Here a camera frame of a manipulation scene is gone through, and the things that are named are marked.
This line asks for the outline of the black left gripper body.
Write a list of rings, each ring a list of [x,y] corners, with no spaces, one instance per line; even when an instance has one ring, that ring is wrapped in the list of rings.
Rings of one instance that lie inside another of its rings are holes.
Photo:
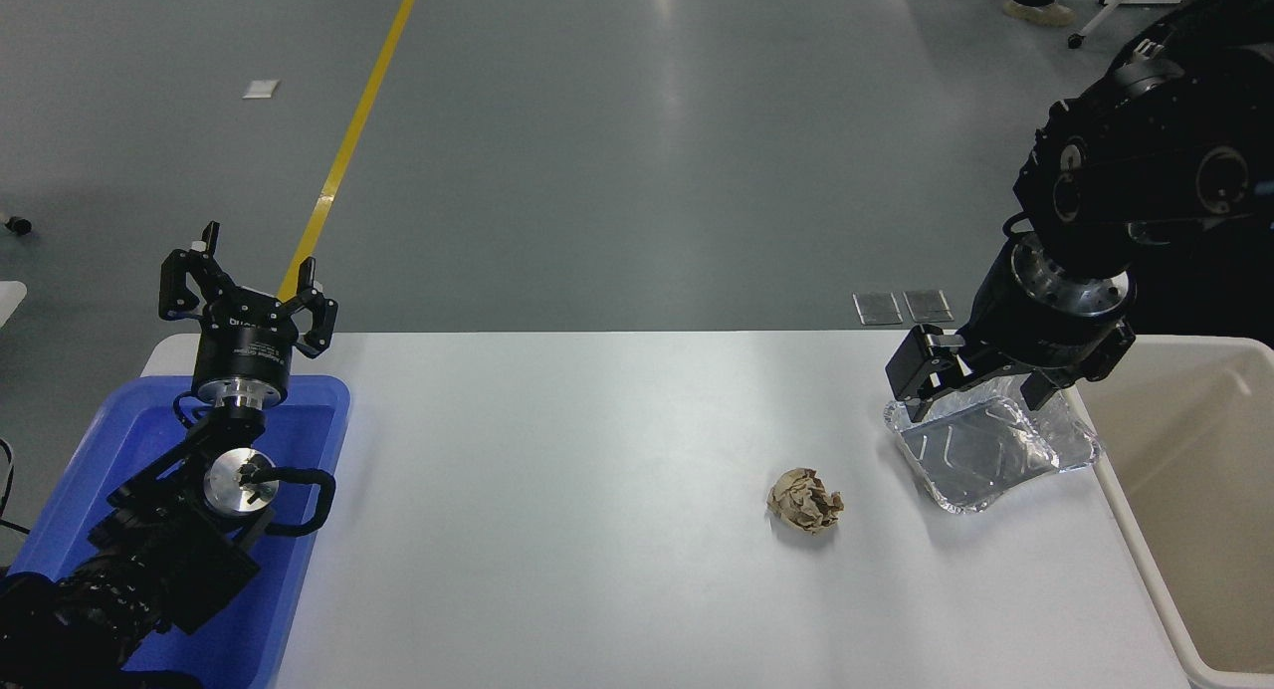
[[[248,388],[260,408],[290,394],[293,344],[299,330],[283,303],[259,290],[228,290],[205,304],[191,391],[220,404],[232,388]]]

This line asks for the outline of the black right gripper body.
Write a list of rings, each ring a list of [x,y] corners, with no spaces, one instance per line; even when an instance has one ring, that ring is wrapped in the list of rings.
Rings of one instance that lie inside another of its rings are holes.
[[[1057,367],[1091,352],[1133,307],[1133,275],[1077,276],[1040,245],[1005,245],[961,327],[1020,366]]]

